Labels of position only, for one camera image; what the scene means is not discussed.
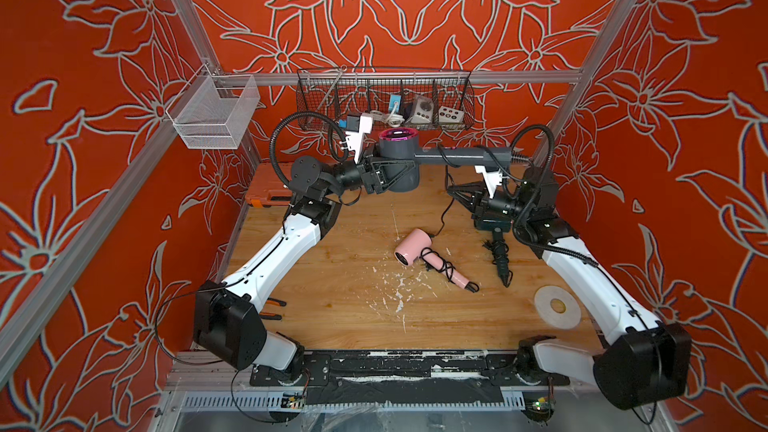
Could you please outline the black magenta hair dryer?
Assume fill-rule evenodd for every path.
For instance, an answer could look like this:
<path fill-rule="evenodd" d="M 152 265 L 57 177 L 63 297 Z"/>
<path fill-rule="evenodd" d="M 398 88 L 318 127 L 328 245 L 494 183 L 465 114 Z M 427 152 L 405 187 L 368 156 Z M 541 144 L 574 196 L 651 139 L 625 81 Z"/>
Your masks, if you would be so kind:
<path fill-rule="evenodd" d="M 445 148 L 441 145 L 423 148 L 420 145 L 419 132 L 413 128 L 395 128 L 382 132 L 374 154 L 391 158 L 413 157 L 418 163 L 419 171 L 422 165 L 441 165 L 449 169 L 483 165 L 490 170 L 508 170 L 509 166 L 519 159 L 510 148 Z"/>

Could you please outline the dark green hair dryer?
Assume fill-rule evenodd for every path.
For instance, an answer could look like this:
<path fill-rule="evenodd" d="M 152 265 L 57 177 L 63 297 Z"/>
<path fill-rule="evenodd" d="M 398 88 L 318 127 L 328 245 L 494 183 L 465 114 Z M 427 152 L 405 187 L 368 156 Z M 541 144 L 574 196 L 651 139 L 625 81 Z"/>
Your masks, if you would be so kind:
<path fill-rule="evenodd" d="M 513 272 L 509 268 L 509 245 L 505 234 L 511 231 L 511 223 L 501 220 L 476 219 L 474 226 L 478 231 L 489 232 L 491 239 L 483 243 L 483 247 L 492 254 L 492 263 L 497 275 L 505 288 L 511 285 Z"/>

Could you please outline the pink hair dryer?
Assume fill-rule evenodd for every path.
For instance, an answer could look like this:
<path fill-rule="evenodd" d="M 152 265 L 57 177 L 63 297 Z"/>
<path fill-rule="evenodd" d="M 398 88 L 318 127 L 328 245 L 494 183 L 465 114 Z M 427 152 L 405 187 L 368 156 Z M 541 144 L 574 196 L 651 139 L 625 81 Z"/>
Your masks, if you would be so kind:
<path fill-rule="evenodd" d="M 395 248 L 394 257 L 404 266 L 422 261 L 429 269 L 442 275 L 448 282 L 472 293 L 479 291 L 479 285 L 457 271 L 456 267 L 432 248 L 431 236 L 421 230 L 412 230 Z"/>

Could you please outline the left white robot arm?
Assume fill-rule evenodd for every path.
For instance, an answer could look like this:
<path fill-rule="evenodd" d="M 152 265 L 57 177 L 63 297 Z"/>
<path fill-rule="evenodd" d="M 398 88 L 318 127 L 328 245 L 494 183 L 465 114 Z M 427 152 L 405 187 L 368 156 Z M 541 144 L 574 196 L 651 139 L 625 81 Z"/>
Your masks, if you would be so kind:
<path fill-rule="evenodd" d="M 280 281 L 335 225 L 347 191 L 382 193 L 417 173 L 418 132 L 390 128 L 375 147 L 363 147 L 371 130 L 369 114 L 337 123 L 320 115 L 331 134 L 343 141 L 342 157 L 327 164 L 313 156 L 296 159 L 288 173 L 273 166 L 292 197 L 280 228 L 246 264 L 221 283 L 197 290 L 193 340 L 241 371 L 266 366 L 296 376 L 303 367 L 298 342 L 266 329 L 261 312 Z"/>

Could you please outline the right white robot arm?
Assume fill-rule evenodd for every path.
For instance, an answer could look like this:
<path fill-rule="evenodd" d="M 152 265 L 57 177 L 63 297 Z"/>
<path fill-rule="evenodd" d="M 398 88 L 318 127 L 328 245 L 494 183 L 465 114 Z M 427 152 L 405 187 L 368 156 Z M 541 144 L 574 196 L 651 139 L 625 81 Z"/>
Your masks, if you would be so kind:
<path fill-rule="evenodd" d="M 537 383 L 556 374 L 595 386 L 620 410 L 637 411 L 681 396 L 687 387 L 692 339 L 680 325 L 669 325 L 642 306 L 599 264 L 578 233 L 556 212 L 559 185 L 551 170 L 554 136 L 544 125 L 531 126 L 546 142 L 542 164 L 529 162 L 507 184 L 509 166 L 523 161 L 510 151 L 487 147 L 439 149 L 447 166 L 481 166 L 497 172 L 497 185 L 449 185 L 447 190 L 468 209 L 482 209 L 509 218 L 515 239 L 552 268 L 575 293 L 595 320 L 606 342 L 590 352 L 552 336 L 523 341 L 514 368 L 526 382 Z"/>

